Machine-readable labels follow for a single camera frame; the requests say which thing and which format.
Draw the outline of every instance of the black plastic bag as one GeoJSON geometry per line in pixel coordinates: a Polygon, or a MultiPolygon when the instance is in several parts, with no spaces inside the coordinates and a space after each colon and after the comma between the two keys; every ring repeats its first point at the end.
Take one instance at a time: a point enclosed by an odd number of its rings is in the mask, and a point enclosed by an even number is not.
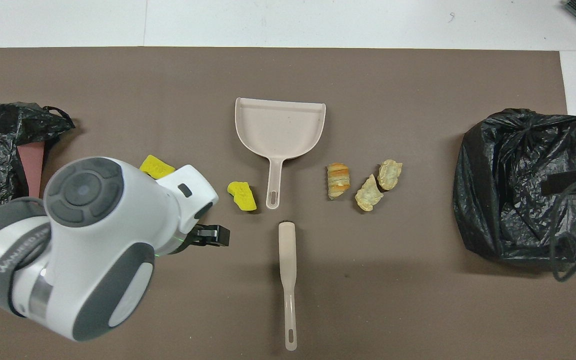
{"type": "Polygon", "coordinates": [[[475,125],[463,137],[452,193],[466,249],[554,272],[576,263],[576,194],[552,221],[556,197],[543,196],[540,184],[572,170],[576,116],[505,109],[475,125]],[[557,239],[552,261],[551,228],[557,239]]]}
{"type": "Polygon", "coordinates": [[[0,104],[0,205],[28,196],[17,146],[42,141],[50,146],[60,134],[74,127],[68,114],[55,107],[22,102],[0,104]]]}

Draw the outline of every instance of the food scrap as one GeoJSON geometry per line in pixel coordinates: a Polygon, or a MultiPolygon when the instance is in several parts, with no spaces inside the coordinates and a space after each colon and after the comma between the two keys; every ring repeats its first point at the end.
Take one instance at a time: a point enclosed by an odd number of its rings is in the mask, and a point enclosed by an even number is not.
{"type": "Polygon", "coordinates": [[[252,195],[250,186],[247,182],[233,181],[228,184],[228,194],[233,196],[233,201],[239,209],[244,212],[252,212],[257,209],[255,198],[252,195]]]}
{"type": "Polygon", "coordinates": [[[373,210],[373,205],[379,203],[379,200],[383,197],[384,194],[380,193],[379,189],[377,189],[375,176],[371,173],[370,177],[361,185],[361,189],[357,191],[354,200],[357,201],[357,205],[359,205],[364,212],[370,212],[373,210]]]}
{"type": "Polygon", "coordinates": [[[335,200],[350,188],[350,173],[348,166],[341,162],[333,162],[327,168],[328,197],[335,200]]]}
{"type": "Polygon", "coordinates": [[[161,179],[164,176],[175,172],[174,167],[166,164],[166,162],[163,162],[153,155],[148,155],[146,157],[146,160],[144,160],[141,166],[139,166],[139,170],[150,175],[155,180],[161,179]]]}
{"type": "Polygon", "coordinates": [[[402,167],[402,162],[397,162],[392,159],[387,159],[382,162],[381,166],[379,166],[379,175],[377,176],[379,186],[385,191],[394,188],[402,174],[402,167]]]}

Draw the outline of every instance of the dustpan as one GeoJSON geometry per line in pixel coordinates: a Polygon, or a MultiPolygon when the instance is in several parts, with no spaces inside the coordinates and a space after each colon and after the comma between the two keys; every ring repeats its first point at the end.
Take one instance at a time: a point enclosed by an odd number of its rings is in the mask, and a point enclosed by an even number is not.
{"type": "Polygon", "coordinates": [[[284,161],[300,157],[322,136],[326,104],[237,98],[235,127],[240,141],[270,162],[265,206],[279,207],[284,161]]]}

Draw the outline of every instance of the sponge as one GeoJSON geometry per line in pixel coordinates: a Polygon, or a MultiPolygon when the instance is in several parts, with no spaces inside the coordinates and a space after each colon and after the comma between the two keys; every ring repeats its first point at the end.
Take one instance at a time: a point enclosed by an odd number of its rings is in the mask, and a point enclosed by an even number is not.
{"type": "Polygon", "coordinates": [[[157,180],[174,173],[175,168],[153,155],[148,155],[146,160],[139,166],[139,170],[157,180]]]}
{"type": "Polygon", "coordinates": [[[231,182],[228,184],[228,194],[234,196],[232,200],[244,212],[252,212],[257,209],[255,198],[252,196],[252,191],[250,191],[250,186],[247,182],[231,182]]]}

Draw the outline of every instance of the white table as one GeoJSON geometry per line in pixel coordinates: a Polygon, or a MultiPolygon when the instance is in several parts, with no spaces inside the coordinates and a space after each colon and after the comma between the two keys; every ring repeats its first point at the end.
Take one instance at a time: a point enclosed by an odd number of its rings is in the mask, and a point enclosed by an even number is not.
{"type": "Polygon", "coordinates": [[[48,46],[554,50],[576,115],[576,18],[558,0],[0,0],[0,48],[48,46]]]}

